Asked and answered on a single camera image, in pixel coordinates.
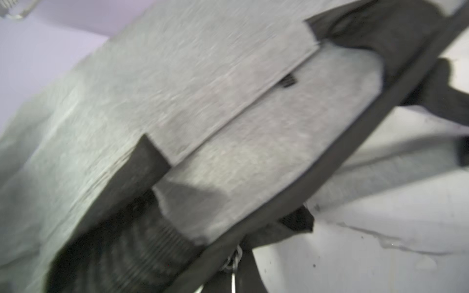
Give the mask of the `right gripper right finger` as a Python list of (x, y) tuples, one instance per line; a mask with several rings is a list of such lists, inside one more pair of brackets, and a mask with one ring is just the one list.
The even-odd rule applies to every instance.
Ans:
[(234, 273), (235, 293), (268, 293), (251, 250), (244, 250)]

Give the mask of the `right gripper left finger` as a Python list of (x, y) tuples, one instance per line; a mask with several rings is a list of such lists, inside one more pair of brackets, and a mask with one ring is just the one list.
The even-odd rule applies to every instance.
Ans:
[(201, 293), (232, 293), (232, 273), (217, 272), (204, 286)]

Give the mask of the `grey laptop bag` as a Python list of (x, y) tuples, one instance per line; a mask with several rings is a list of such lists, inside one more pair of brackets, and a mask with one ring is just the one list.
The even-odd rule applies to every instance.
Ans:
[(196, 293), (469, 164), (467, 1), (163, 1), (1, 135), (1, 291)]

